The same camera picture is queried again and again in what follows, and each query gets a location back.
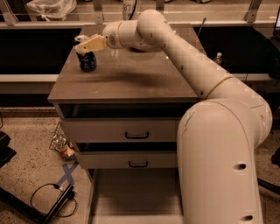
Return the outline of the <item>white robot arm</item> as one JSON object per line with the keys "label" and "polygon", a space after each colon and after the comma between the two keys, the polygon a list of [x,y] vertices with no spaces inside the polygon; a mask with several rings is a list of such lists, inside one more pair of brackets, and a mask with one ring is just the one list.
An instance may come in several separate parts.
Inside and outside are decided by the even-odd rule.
{"label": "white robot arm", "polygon": [[269,135],[269,104],[182,39],[157,10],[108,24],[77,53],[136,46],[163,50],[200,101],[178,125],[184,224],[263,224],[255,149]]}

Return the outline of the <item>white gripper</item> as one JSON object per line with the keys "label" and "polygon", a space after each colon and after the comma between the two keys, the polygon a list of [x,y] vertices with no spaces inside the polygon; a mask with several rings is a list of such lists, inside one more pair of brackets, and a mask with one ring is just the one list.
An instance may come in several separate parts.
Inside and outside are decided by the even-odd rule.
{"label": "white gripper", "polygon": [[93,35],[81,41],[74,47],[78,54],[85,54],[103,50],[107,44],[112,49],[120,49],[121,44],[118,38],[119,22],[107,24],[102,31],[102,35]]}

